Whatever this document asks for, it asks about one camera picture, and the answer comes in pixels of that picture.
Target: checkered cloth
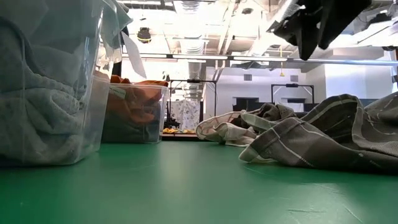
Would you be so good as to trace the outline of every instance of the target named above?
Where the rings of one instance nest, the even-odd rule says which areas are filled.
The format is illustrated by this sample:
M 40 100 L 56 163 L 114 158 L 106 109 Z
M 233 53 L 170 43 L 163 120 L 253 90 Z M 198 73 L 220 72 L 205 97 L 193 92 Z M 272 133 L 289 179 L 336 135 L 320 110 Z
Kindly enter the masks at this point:
M 241 116 L 261 130 L 239 156 L 243 161 L 398 174 L 397 93 L 365 108 L 355 96 L 333 96 L 301 119 Z

